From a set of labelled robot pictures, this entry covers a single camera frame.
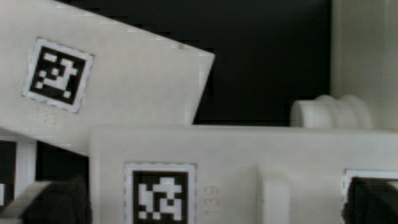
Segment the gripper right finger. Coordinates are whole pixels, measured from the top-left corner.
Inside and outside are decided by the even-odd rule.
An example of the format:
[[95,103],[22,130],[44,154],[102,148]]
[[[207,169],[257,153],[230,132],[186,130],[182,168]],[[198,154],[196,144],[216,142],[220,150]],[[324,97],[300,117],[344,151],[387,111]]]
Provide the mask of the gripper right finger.
[[398,224],[398,188],[388,180],[355,177],[346,196],[344,224]]

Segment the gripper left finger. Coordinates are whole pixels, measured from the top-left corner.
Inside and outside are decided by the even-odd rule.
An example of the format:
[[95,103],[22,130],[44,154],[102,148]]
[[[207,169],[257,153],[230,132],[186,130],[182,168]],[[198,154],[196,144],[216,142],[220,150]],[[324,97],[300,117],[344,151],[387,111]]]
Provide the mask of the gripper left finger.
[[92,224],[83,178],[33,182],[0,212],[0,224]]

